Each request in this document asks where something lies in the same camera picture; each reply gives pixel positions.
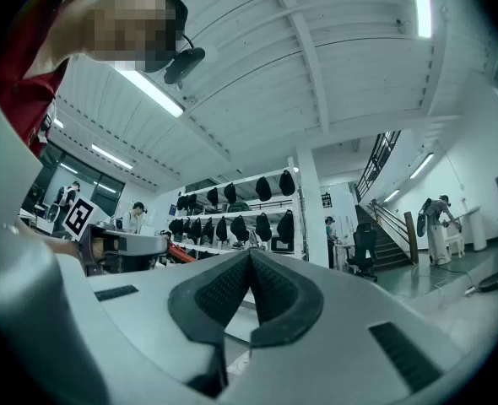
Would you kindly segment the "red flat box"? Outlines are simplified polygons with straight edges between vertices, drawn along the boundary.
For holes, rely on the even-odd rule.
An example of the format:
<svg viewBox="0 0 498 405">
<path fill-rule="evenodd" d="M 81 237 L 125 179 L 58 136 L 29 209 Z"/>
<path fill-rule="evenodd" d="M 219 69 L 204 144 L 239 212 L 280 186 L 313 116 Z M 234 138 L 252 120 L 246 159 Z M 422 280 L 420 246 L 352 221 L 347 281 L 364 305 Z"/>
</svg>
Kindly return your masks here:
<svg viewBox="0 0 498 405">
<path fill-rule="evenodd" d="M 183 263 L 191 263 L 196 261 L 193 256 L 188 255 L 182 248 L 171 241 L 168 243 L 168 253 L 171 254 L 176 260 Z"/>
</svg>

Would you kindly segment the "person's red shirt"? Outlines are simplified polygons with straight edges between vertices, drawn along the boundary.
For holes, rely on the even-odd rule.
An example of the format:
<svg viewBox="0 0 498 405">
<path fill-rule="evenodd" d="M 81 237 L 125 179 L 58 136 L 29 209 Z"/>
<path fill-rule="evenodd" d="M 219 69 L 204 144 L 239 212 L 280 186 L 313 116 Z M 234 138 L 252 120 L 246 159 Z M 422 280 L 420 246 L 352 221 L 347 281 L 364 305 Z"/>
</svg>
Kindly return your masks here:
<svg viewBox="0 0 498 405">
<path fill-rule="evenodd" d="M 70 59 L 30 70 L 58 16 L 73 0 L 29 0 L 12 21 L 0 51 L 0 108 L 34 156 L 48 144 L 55 98 Z"/>
</svg>

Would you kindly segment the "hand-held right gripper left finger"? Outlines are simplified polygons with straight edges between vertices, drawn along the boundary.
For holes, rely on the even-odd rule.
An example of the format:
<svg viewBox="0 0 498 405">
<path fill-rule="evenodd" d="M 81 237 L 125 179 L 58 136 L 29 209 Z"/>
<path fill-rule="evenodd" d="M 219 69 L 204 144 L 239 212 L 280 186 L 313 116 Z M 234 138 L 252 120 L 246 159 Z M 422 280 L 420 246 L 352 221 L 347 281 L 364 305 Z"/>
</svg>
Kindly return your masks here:
<svg viewBox="0 0 498 405">
<path fill-rule="evenodd" d="M 98 370 L 106 405 L 234 405 L 191 386 L 212 367 L 214 348 L 187 339 L 168 311 L 161 271 L 87 278 L 77 259 L 58 256 L 78 333 Z"/>
</svg>

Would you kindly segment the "person's left hand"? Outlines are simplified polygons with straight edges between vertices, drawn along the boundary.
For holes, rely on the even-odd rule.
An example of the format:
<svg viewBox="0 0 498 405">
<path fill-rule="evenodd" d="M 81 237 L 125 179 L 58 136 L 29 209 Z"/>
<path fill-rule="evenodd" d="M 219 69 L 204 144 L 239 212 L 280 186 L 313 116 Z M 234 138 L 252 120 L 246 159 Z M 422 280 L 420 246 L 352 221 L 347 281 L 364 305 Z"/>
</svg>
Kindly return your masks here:
<svg viewBox="0 0 498 405">
<path fill-rule="evenodd" d="M 96 264 L 101 264 L 104 259 L 104 238 L 91 237 L 89 243 L 90 257 Z"/>
</svg>

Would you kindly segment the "white chair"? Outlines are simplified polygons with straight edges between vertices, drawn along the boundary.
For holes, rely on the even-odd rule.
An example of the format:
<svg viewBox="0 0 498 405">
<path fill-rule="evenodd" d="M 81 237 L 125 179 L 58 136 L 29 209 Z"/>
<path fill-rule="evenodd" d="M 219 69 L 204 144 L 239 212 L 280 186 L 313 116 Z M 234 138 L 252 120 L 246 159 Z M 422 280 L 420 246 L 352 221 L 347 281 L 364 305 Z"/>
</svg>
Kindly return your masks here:
<svg viewBox="0 0 498 405">
<path fill-rule="evenodd" d="M 463 227 L 459 222 L 453 224 L 456 229 L 456 233 L 449 235 L 445 239 L 445 245 L 447 249 L 447 254 L 452 257 L 453 253 L 456 253 L 459 258 L 465 256 L 465 242 L 463 238 Z"/>
</svg>

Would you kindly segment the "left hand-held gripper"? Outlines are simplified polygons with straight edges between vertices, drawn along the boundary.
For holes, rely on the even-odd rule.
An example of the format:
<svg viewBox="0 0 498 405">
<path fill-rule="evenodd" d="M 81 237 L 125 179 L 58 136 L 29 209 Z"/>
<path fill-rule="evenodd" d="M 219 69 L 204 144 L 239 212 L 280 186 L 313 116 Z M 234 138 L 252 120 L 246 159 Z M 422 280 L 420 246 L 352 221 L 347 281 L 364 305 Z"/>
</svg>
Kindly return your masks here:
<svg viewBox="0 0 498 405">
<path fill-rule="evenodd" d="M 122 219 L 113 219 L 85 197 L 79 197 L 63 221 L 63 228 L 78 243 L 84 272 L 87 276 L 134 273 L 153 269 L 155 256 L 168 251 L 162 236 L 136 235 L 122 232 Z M 104 238 L 104 259 L 92 261 L 89 251 L 91 237 Z"/>
</svg>

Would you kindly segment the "staircase with handrail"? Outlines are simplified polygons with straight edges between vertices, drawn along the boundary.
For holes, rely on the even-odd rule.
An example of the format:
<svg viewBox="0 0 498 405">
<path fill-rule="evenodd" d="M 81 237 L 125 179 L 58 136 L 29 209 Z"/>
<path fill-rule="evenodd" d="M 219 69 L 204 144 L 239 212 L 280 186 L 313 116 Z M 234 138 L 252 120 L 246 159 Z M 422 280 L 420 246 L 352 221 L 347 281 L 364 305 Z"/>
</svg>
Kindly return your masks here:
<svg viewBox="0 0 498 405">
<path fill-rule="evenodd" d="M 379 204 L 355 206 L 358 222 L 368 223 L 376 231 L 375 269 L 386 271 L 414 265 L 410 254 L 406 223 Z"/>
</svg>

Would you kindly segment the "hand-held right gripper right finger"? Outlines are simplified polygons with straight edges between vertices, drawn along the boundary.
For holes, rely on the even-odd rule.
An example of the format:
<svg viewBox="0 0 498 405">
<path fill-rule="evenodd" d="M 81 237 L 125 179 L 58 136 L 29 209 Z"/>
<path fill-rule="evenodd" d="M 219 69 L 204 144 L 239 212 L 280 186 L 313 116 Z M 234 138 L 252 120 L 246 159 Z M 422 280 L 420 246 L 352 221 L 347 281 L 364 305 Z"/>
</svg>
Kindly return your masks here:
<svg viewBox="0 0 498 405">
<path fill-rule="evenodd" d="M 247 367 L 227 405 L 421 402 L 462 358 L 438 327 L 378 285 L 263 251 L 224 255 L 243 266 L 255 315 Z"/>
</svg>

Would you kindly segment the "white square pillar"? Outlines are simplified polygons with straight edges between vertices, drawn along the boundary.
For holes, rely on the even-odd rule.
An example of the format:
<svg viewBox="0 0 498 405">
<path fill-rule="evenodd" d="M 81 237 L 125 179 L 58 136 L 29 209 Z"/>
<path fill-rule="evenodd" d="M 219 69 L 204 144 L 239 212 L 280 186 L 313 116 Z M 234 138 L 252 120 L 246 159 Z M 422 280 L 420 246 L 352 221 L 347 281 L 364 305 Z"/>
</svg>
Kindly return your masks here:
<svg viewBox="0 0 498 405">
<path fill-rule="evenodd" d="M 315 161 L 311 149 L 307 146 L 297 146 L 296 153 L 304 198 L 308 261 L 329 268 L 325 216 Z"/>
</svg>

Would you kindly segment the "person's left forearm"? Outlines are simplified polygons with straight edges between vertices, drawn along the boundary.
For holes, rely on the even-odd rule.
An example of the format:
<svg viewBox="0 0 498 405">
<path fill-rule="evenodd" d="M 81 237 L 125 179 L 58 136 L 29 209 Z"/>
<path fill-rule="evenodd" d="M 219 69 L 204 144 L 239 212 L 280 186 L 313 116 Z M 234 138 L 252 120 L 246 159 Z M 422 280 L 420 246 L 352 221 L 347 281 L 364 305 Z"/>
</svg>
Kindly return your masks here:
<svg viewBox="0 0 498 405">
<path fill-rule="evenodd" d="M 14 226 L 21 235 L 26 235 L 30 238 L 35 238 L 37 240 L 45 243 L 54 253 L 58 255 L 67 255 L 78 259 L 80 262 L 82 258 L 78 250 L 78 243 L 71 240 L 64 240 L 56 237 L 51 237 L 43 234 L 38 234 L 34 232 L 28 225 L 17 219 Z"/>
</svg>

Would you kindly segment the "wooden post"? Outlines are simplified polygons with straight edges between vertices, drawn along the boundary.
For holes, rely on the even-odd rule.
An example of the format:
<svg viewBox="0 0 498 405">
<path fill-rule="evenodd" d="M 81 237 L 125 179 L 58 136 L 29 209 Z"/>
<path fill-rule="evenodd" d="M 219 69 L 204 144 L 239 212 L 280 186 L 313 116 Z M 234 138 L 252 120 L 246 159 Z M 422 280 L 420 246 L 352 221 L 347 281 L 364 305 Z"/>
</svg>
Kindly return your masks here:
<svg viewBox="0 0 498 405">
<path fill-rule="evenodd" d="M 416 229 L 414 227 L 413 216 L 410 211 L 405 212 L 403 216 L 408 236 L 410 260 L 414 265 L 418 265 L 419 251 L 418 251 L 417 235 L 416 235 Z"/>
</svg>

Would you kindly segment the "black balcony railing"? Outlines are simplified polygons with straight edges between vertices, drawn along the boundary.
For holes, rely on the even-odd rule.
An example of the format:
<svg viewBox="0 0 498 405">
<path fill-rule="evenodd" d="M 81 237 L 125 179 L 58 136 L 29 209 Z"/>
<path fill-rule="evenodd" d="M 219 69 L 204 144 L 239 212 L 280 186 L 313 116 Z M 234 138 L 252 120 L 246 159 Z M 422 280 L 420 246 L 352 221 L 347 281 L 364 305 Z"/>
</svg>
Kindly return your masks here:
<svg viewBox="0 0 498 405">
<path fill-rule="evenodd" d="M 355 195 L 358 202 L 360 202 L 371 189 L 376 178 L 380 175 L 395 148 L 400 134 L 400 131 L 393 131 L 381 133 L 376 137 L 370 158 L 368 159 L 359 181 L 355 185 Z"/>
</svg>

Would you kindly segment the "black office chair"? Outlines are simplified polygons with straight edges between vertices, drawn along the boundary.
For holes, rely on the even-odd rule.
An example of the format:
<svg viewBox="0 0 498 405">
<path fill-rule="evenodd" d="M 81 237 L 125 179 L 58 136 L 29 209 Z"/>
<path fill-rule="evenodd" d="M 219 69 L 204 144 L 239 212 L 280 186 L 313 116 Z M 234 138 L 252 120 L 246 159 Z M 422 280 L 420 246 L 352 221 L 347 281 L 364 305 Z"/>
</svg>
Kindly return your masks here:
<svg viewBox="0 0 498 405">
<path fill-rule="evenodd" d="M 377 276 L 372 272 L 376 264 L 377 232 L 370 223 L 358 224 L 353 234 L 355 248 L 354 255 L 348 260 L 349 271 L 360 278 L 368 278 L 374 283 Z"/>
</svg>

